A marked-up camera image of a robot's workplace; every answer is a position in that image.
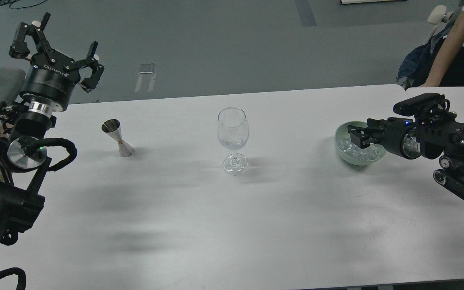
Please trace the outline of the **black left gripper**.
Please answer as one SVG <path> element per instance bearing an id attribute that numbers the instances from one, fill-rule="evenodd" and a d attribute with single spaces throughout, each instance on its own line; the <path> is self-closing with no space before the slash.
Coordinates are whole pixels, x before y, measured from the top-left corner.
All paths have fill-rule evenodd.
<path id="1" fill-rule="evenodd" d="M 70 63 L 69 57 L 52 48 L 44 34 L 49 18 L 50 13 L 46 12 L 41 21 L 33 21 L 31 24 L 21 22 L 9 48 L 9 56 L 31 63 L 19 96 L 28 102 L 32 98 L 46 99 L 54 105 L 54 111 L 63 112 L 68 108 L 75 85 L 79 84 L 85 92 L 91 92 L 98 85 L 105 68 L 96 55 L 97 41 L 90 45 L 85 59 L 72 60 Z M 34 43 L 34 54 L 26 42 L 28 38 Z M 54 68 L 66 64 L 67 72 L 62 68 Z M 90 68 L 91 74 L 82 79 L 79 70 L 83 68 Z"/>

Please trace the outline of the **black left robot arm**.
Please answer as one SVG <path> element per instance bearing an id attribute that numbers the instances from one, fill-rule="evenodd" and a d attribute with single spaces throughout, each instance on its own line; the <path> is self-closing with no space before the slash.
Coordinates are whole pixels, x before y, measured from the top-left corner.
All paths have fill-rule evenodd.
<path id="1" fill-rule="evenodd" d="M 46 13 L 41 21 L 20 23 L 9 48 L 10 57 L 29 61 L 29 72 L 0 68 L 0 245 L 15 244 L 33 226 L 44 208 L 38 192 L 46 173 L 77 156 L 70 140 L 46 138 L 56 123 L 53 113 L 68 108 L 76 85 L 94 90 L 104 72 L 96 41 L 81 60 L 52 48 L 44 34 L 49 18 Z M 10 275 L 18 277 L 18 290 L 26 288 L 24 270 L 0 271 L 0 279 Z"/>

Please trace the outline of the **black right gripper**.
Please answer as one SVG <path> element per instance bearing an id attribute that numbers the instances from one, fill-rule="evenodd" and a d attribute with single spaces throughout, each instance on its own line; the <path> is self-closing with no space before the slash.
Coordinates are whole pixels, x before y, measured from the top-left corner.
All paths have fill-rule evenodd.
<path id="1" fill-rule="evenodd" d="M 416 127 L 411 119 L 367 119 L 367 127 L 347 126 L 350 141 L 360 149 L 371 144 L 383 148 L 388 153 L 414 160 L 421 156 L 416 137 Z"/>

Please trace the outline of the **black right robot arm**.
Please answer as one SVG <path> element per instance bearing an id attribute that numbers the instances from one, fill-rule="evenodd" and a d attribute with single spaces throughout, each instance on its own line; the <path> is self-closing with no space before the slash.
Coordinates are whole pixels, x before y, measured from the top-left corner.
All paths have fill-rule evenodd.
<path id="1" fill-rule="evenodd" d="M 367 120 L 367 126 L 348 125 L 350 140 L 366 149 L 381 145 L 388 153 L 408 160 L 439 160 L 433 179 L 464 200 L 464 123 L 450 111 L 443 94 L 424 93 L 396 103 L 398 117 Z"/>

